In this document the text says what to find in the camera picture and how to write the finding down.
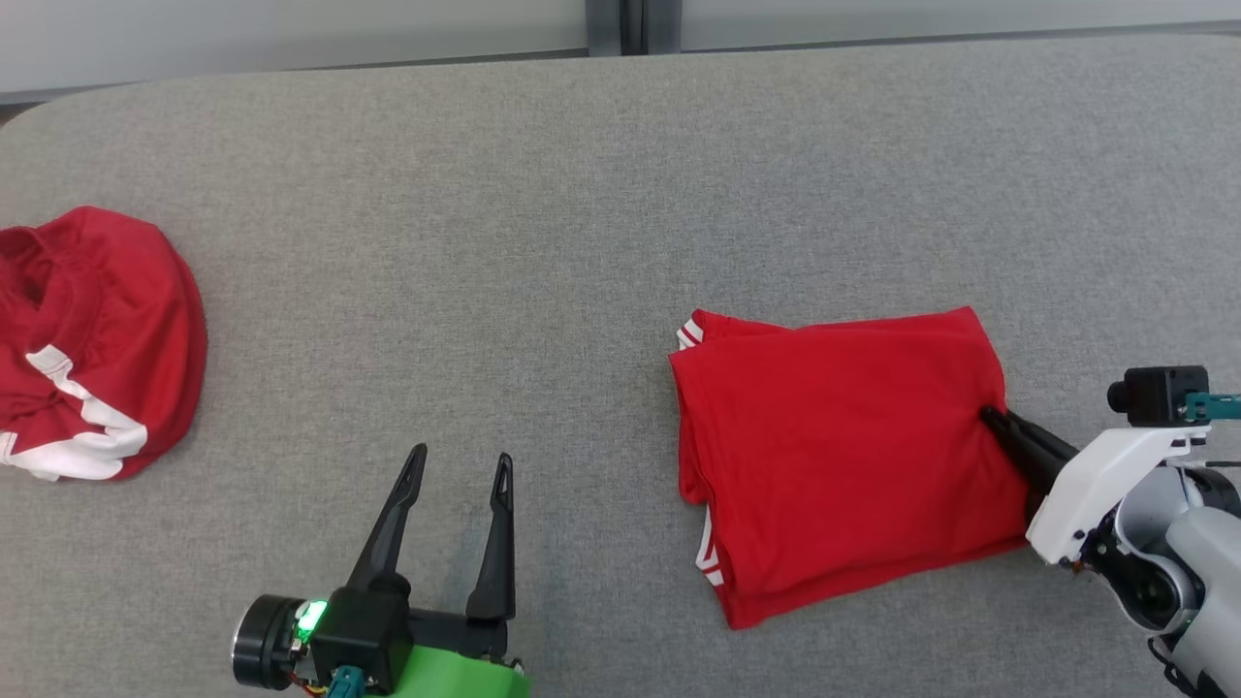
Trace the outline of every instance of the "gray table surface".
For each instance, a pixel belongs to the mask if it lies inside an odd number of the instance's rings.
[[[22,114],[0,225],[158,224],[211,349],[194,430],[140,477],[0,471],[0,696],[259,696],[237,617],[343,582],[424,440],[423,606],[464,607],[514,455],[537,696],[1170,697],[1106,587],[1029,550],[728,631],[665,355],[694,307],[969,304],[1014,409],[1078,445],[1119,425],[1127,366],[1241,386],[1239,113],[1241,43],[1143,36],[235,76]]]

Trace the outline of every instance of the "green led light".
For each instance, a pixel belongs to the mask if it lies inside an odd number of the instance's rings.
[[[298,628],[294,631],[298,640],[302,642],[310,640],[310,635],[314,632],[315,626],[319,625],[319,619],[323,617],[323,612],[326,609],[326,601],[310,601],[307,605],[305,612],[298,619]]]

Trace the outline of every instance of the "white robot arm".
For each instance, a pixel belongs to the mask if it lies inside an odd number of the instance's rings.
[[[1241,496],[1217,467],[1174,461],[1241,400],[1203,366],[1129,369],[1108,390],[1128,428],[1082,451],[1037,425],[982,419],[1031,486],[1026,539],[1050,564],[1103,576],[1186,696],[1241,698]]]

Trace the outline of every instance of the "red shirt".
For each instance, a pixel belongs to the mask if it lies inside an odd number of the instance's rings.
[[[155,226],[81,207],[0,230],[0,465],[124,478],[185,435],[206,330]]]
[[[969,308],[798,330],[697,310],[678,339],[680,489],[707,505],[697,564],[733,628],[1024,544]]]

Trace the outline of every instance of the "white stripe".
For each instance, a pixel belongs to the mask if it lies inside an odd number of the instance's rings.
[[[120,414],[69,378],[73,361],[60,349],[47,345],[26,360],[46,375],[56,389],[82,401],[82,420],[103,427],[103,433],[76,433],[66,441],[53,441],[21,453],[11,453],[0,463],[17,466],[45,479],[68,476],[81,479],[107,479],[120,472],[122,461],[135,456],[146,445],[146,427]]]
[[[715,554],[715,545],[711,545],[711,507],[706,508],[706,523],[702,524],[702,544],[699,545],[697,559],[694,563],[700,570],[720,564],[719,555]]]
[[[678,350],[680,351],[684,351],[685,349],[694,347],[694,343],[690,342],[690,338],[686,337],[686,334],[681,330],[676,330],[676,344],[679,345]]]
[[[694,322],[694,318],[690,318],[690,320],[685,323],[685,332],[690,333],[690,337],[692,337],[694,339],[702,342],[702,328],[700,328],[697,323]]]
[[[11,431],[0,431],[0,463],[9,462],[9,453],[12,453],[12,445],[16,441],[16,433]]]

